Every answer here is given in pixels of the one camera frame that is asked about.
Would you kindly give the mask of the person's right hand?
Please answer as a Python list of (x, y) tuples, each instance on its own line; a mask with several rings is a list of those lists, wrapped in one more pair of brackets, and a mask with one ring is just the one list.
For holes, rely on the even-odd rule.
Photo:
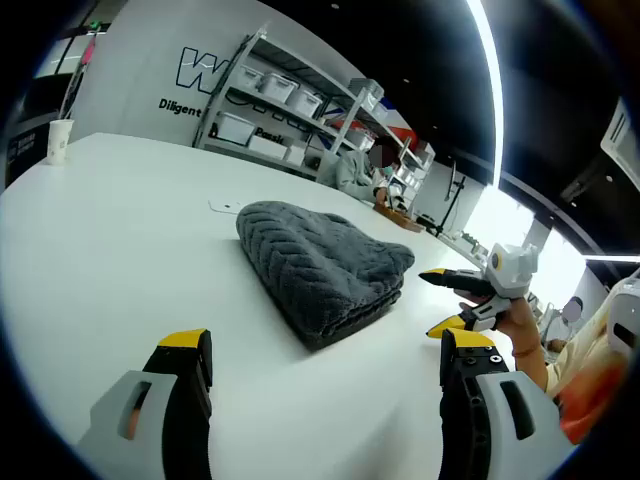
[(507, 335), (515, 358), (526, 357), (541, 347), (539, 331), (532, 310), (524, 298), (510, 301), (497, 317), (497, 329)]

